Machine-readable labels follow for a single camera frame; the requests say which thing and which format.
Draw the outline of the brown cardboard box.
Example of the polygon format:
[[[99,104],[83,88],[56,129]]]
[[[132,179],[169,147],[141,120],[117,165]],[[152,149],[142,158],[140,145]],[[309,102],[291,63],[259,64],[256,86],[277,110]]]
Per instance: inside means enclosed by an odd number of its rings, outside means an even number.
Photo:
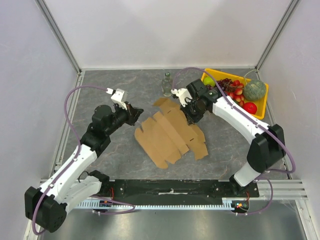
[[[161,97],[153,106],[160,111],[143,121],[134,137],[158,168],[167,169],[188,151],[196,161],[209,155],[204,133],[197,125],[187,123],[179,104]]]

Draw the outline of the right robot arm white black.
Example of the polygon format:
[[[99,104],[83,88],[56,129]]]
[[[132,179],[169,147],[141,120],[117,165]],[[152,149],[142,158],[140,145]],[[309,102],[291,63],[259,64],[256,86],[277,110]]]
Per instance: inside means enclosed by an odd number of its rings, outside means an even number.
[[[222,95],[218,87],[209,89],[197,79],[171,93],[179,100],[188,124],[198,123],[205,112],[210,112],[228,122],[250,144],[247,162],[229,179],[229,191],[233,196],[242,196],[253,180],[286,155],[282,127],[270,126],[253,117],[229,96]]]

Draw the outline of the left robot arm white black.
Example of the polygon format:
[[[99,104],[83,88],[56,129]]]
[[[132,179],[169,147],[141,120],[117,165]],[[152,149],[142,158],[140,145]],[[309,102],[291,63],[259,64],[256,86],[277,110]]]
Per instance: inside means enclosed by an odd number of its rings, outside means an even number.
[[[40,187],[31,186],[24,194],[25,215],[32,221],[35,235],[41,235],[37,226],[55,232],[85,199],[109,193],[109,177],[97,170],[80,182],[76,180],[107,148],[111,134],[124,124],[133,126],[143,111],[127,101],[124,108],[116,103],[113,108],[100,105],[94,110],[92,122],[68,160]]]

